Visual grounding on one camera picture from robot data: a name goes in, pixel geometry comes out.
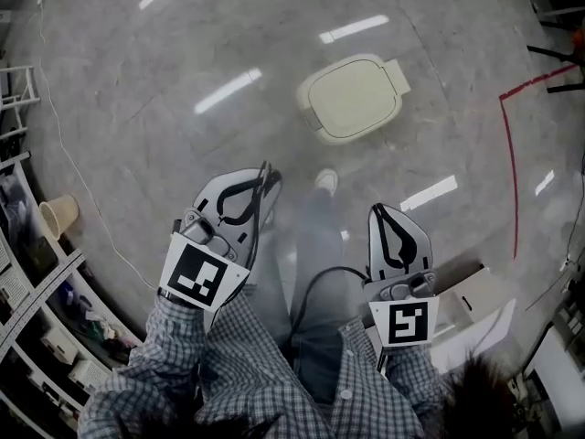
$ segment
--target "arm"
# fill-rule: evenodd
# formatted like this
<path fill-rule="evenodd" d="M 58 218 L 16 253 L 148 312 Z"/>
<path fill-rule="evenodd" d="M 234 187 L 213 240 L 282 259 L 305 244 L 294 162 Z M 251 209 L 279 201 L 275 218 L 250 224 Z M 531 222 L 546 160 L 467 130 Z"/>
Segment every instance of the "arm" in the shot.
<path fill-rule="evenodd" d="M 168 424 L 182 403 L 193 400 L 193 370 L 205 345 L 203 311 L 158 297 L 146 332 L 128 366 L 116 369 L 91 395 L 79 438 L 124 437 L 124 429 L 138 434 L 145 419 Z"/>
<path fill-rule="evenodd" d="M 412 405 L 425 431 L 432 429 L 441 412 L 444 388 L 431 364 L 428 347 L 392 348 L 386 377 Z"/>

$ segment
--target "plaid shirt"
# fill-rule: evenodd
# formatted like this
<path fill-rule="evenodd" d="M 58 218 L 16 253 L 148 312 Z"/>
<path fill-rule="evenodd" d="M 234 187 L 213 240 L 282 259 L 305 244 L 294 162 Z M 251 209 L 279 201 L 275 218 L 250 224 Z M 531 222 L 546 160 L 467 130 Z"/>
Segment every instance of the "plaid shirt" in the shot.
<path fill-rule="evenodd" d="M 397 348 L 385 378 L 361 321 L 339 329 L 343 356 L 330 421 L 294 375 L 266 328 L 240 294 L 205 335 L 203 311 L 158 298 L 148 337 L 127 367 L 94 392 L 80 418 L 79 437 L 118 438 L 120 423 L 139 435 L 148 417 L 170 423 L 193 399 L 193 370 L 204 406 L 197 423 L 245 416 L 250 425 L 280 415 L 267 437 L 356 438 L 424 436 L 434 429 L 442 399 L 439 375 L 425 348 Z"/>

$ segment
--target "white sneaker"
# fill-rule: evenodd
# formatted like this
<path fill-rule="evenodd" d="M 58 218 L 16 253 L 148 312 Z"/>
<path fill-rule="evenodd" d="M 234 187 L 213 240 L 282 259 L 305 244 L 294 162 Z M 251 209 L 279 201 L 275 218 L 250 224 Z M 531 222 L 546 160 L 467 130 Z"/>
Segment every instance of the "white sneaker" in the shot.
<path fill-rule="evenodd" d="M 333 169 L 323 169 L 317 175 L 317 179 L 314 180 L 314 184 L 316 187 L 324 188 L 327 192 L 331 194 L 332 197 L 335 191 L 337 190 L 338 181 L 339 176 Z"/>

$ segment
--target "jeans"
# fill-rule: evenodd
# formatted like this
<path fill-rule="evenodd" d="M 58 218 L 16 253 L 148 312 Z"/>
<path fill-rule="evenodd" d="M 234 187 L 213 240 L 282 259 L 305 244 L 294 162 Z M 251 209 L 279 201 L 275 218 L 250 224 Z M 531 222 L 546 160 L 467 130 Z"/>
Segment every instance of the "jeans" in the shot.
<path fill-rule="evenodd" d="M 250 281 L 256 288 L 250 304 L 279 348 L 291 333 L 308 284 L 320 271 L 343 264 L 343 239 L 330 194 L 316 188 L 301 208 L 296 226 L 296 282 L 288 313 L 282 280 L 274 254 L 272 233 L 262 233 L 258 257 Z M 350 284 L 359 285 L 352 274 L 331 272 L 313 287 L 303 321 L 292 339 L 297 353 L 292 367 L 317 403 L 332 404 L 341 365 L 339 327 L 359 314 Z"/>

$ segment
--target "floor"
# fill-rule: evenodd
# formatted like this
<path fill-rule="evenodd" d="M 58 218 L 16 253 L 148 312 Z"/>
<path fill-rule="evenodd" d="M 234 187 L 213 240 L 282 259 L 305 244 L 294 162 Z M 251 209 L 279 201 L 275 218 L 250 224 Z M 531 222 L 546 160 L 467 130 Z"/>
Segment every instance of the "floor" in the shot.
<path fill-rule="evenodd" d="M 457 188 L 408 211 L 430 237 L 439 270 L 482 262 L 517 294 L 505 362 L 519 366 L 560 298 L 559 276 L 580 200 L 582 92 L 546 83 L 505 101 L 517 167 L 519 229 L 499 95 L 561 66 L 526 44 L 562 46 L 530 0 L 26 0 L 6 45 L 14 63 L 42 57 L 62 141 L 78 164 L 120 252 L 157 285 L 172 221 L 214 175 L 282 171 L 276 224 L 282 275 L 293 274 L 294 215 L 316 173 L 334 167 L 347 264 L 367 264 L 367 213 L 454 176 Z M 319 35 L 372 16 L 388 22 L 325 44 Z M 344 57 L 399 60 L 412 88 L 399 117 L 345 146 L 304 125 L 295 90 Z M 256 76 L 203 112 L 202 100 L 242 74 Z M 154 292 L 112 250 L 91 198 L 59 143 L 47 87 L 28 117 L 32 165 L 46 197 L 72 193 L 69 233 L 112 304 L 143 327 Z M 577 70 L 549 80 L 579 77 Z M 553 171 L 554 178 L 536 194 Z M 581 226 L 571 245 L 581 248 Z M 456 283 L 449 277 L 443 285 Z"/>

